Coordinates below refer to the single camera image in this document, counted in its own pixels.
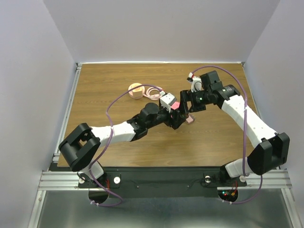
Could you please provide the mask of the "pink triangular power strip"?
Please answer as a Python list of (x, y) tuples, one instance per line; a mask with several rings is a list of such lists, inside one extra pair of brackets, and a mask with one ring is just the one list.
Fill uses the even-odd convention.
[(176, 119), (179, 117), (180, 112), (179, 112), (179, 106), (180, 103), (175, 101), (174, 103), (170, 104), (170, 108), (169, 108), (169, 113), (170, 113), (170, 119)]

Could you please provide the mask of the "round pink power strip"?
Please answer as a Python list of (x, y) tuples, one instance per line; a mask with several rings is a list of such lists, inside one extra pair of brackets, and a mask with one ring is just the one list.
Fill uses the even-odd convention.
[(144, 96), (145, 93), (145, 87), (141, 86), (141, 83), (133, 83), (128, 87), (129, 90), (129, 96), (133, 99), (140, 99)]

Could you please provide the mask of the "beige cube socket adapter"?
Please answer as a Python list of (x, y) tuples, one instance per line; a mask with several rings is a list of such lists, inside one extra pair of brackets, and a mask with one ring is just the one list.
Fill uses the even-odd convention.
[(132, 90), (132, 96), (134, 99), (140, 99), (143, 97), (143, 87), (136, 88)]

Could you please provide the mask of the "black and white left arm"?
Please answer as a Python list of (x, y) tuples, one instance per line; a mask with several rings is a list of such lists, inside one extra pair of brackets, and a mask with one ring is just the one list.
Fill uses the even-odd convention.
[(148, 130), (166, 124), (174, 130), (186, 121), (178, 109), (168, 111), (155, 103), (148, 103), (133, 118), (113, 126), (91, 127), (78, 125), (59, 145), (58, 149), (73, 172), (83, 172), (95, 187), (105, 184), (105, 171), (94, 160), (99, 147), (103, 152), (112, 143), (137, 141), (147, 135)]

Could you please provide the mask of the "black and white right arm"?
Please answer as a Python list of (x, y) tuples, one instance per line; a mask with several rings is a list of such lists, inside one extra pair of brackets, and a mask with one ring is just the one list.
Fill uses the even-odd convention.
[(289, 136), (278, 133), (261, 120), (248, 106), (246, 94), (241, 95), (233, 85), (223, 86), (216, 71), (199, 77), (189, 73), (187, 80), (191, 82), (191, 89), (180, 92), (180, 113), (187, 115), (204, 111), (206, 105), (216, 105), (243, 130), (243, 140), (250, 140), (254, 148), (249, 155), (244, 148), (242, 158), (222, 166), (218, 177), (221, 184), (230, 185), (241, 175), (263, 175), (286, 163)]

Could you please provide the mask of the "small pink plug adapter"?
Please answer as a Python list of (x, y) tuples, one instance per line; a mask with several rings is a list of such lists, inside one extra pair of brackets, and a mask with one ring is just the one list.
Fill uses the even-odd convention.
[(187, 124), (191, 124), (195, 121), (195, 117), (191, 114), (188, 115), (188, 117), (186, 118), (186, 123)]

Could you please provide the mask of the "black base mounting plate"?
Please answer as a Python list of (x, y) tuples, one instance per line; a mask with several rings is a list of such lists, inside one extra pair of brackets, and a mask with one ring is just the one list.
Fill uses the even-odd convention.
[(89, 188), (91, 200), (105, 201), (115, 195), (128, 198), (216, 198), (219, 190), (231, 191), (233, 187), (245, 187), (239, 177), (225, 178), (221, 168), (207, 167), (106, 167), (98, 179), (112, 194), (100, 188), (87, 175), (76, 174), (81, 187)]

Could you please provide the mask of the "aluminium table edge rail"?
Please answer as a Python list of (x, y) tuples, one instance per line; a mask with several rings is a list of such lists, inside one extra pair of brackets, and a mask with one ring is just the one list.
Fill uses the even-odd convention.
[(74, 100), (74, 96), (75, 96), (75, 92), (76, 92), (77, 83), (78, 83), (81, 69), (82, 69), (82, 65), (83, 65), (83, 63), (76, 63), (75, 76), (73, 79), (71, 91), (70, 91), (69, 98), (68, 98), (68, 103), (67, 103), (65, 114), (64, 114), (64, 119), (63, 119), (63, 122), (62, 122), (62, 125), (60, 128), (60, 133), (58, 136), (58, 140), (57, 140), (55, 151), (54, 151), (53, 158), (52, 158), (52, 162), (55, 162), (55, 163), (58, 163), (58, 160), (59, 160), (60, 151), (59, 151), (58, 147), (59, 147), (59, 144), (63, 141), (64, 136), (65, 136), (67, 123), (69, 120), (69, 116), (70, 116), (70, 112), (71, 112), (71, 108), (72, 108), (72, 104), (73, 104), (73, 100)]

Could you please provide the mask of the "aluminium front frame rail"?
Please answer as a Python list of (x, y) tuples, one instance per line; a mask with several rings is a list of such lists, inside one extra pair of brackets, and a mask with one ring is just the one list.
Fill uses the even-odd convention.
[[(247, 186), (238, 189), (258, 189), (260, 177), (250, 174)], [(291, 189), (292, 183), (287, 170), (272, 170), (263, 175), (262, 189)], [(81, 187), (76, 173), (71, 171), (44, 171), (41, 174), (38, 190), (89, 190)]]

